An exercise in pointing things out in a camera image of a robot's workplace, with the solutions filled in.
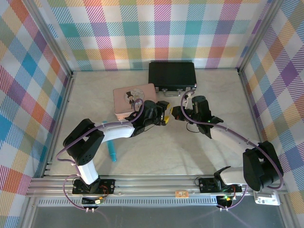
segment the blue marker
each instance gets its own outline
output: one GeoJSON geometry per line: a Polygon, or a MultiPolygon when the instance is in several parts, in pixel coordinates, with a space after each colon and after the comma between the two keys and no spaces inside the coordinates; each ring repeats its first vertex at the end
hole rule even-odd
{"type": "Polygon", "coordinates": [[[114,147],[113,140],[106,141],[106,144],[108,146],[108,151],[109,151],[109,154],[110,154],[110,157],[111,157],[112,161],[113,162],[117,161],[116,150],[115,150],[115,147],[114,147]]]}

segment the briefcase handle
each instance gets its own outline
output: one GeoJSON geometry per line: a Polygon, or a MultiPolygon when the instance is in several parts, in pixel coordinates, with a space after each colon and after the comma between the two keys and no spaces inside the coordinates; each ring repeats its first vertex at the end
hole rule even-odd
{"type": "Polygon", "coordinates": [[[177,91],[179,92],[178,94],[167,94],[167,89],[162,89],[162,91],[165,96],[180,96],[182,89],[177,89],[177,91]]]}

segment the small label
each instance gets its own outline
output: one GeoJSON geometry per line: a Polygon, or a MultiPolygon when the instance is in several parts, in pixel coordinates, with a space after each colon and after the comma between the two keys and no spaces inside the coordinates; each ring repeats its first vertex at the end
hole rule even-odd
{"type": "Polygon", "coordinates": [[[187,191],[175,191],[175,198],[189,198],[187,191]]]}

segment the black briefcase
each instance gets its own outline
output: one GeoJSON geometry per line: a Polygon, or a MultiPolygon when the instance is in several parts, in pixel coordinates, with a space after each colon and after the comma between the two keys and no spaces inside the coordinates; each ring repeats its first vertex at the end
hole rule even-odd
{"type": "Polygon", "coordinates": [[[155,91],[163,91],[165,96],[180,96],[181,91],[196,89],[196,77],[192,62],[151,62],[149,64],[149,83],[155,91]],[[177,91],[168,95],[167,91],[177,91]]]}

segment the plaid wall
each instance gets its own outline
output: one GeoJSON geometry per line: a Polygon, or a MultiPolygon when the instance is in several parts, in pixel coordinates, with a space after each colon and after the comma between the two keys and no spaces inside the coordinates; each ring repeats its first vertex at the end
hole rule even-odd
{"type": "Polygon", "coordinates": [[[0,228],[14,228],[41,170],[67,83],[21,0],[0,6],[0,228]]]}
{"type": "Polygon", "coordinates": [[[35,2],[74,70],[147,69],[155,59],[235,68],[270,5],[270,0],[35,2]]]}
{"type": "Polygon", "coordinates": [[[245,81],[264,139],[279,154],[304,227],[304,1],[285,0],[261,41],[245,81]]]}

